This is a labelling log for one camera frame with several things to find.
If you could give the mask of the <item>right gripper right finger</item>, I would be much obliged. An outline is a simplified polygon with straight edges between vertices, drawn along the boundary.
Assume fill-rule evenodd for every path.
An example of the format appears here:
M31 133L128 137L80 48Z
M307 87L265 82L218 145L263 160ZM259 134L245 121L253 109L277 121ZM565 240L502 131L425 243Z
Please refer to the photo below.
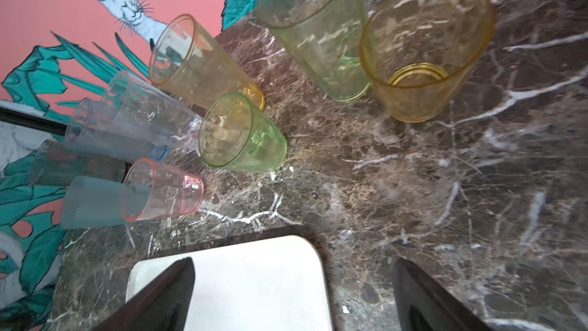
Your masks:
M491 330L412 261L397 258L392 284L402 330Z

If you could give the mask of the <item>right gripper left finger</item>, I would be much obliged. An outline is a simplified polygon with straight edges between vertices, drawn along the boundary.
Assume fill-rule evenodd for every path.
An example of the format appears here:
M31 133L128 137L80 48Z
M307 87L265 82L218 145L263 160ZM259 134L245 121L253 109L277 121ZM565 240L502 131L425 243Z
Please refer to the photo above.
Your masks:
M174 262L95 330L183 330L194 290L191 258Z

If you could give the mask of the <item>beige plastic tray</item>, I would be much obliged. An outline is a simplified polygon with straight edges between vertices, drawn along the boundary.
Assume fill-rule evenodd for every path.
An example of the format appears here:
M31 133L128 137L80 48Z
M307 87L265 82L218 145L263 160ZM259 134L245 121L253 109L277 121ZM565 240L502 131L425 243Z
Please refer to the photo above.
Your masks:
M130 300L174 262L191 258L195 282L186 330L332 330L322 259L288 235L141 261Z

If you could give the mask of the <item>dark grey plastic cup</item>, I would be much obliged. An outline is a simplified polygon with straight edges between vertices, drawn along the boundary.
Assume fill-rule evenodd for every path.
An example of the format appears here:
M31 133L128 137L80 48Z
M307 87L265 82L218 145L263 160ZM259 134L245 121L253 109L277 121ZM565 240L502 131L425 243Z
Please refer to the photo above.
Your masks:
M72 150L46 140L35 153L28 183L69 186L78 176L122 182L126 171L127 162L122 159Z

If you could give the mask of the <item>blue plastic cup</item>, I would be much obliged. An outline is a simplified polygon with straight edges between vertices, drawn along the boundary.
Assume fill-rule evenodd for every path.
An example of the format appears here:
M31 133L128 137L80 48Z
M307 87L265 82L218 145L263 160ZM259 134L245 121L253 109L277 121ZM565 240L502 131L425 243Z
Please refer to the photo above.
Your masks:
M101 130L98 121L106 116L99 101L84 98L72 113L65 132L65 145L81 152L95 153L134 162L140 159L162 161L169 147Z

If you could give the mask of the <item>clear plastic cup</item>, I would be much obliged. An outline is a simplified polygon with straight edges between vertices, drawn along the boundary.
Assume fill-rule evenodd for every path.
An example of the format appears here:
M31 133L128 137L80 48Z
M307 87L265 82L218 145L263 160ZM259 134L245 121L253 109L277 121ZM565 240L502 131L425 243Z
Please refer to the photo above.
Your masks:
M202 117L123 70L112 78L101 98L97 125L119 135L198 152Z

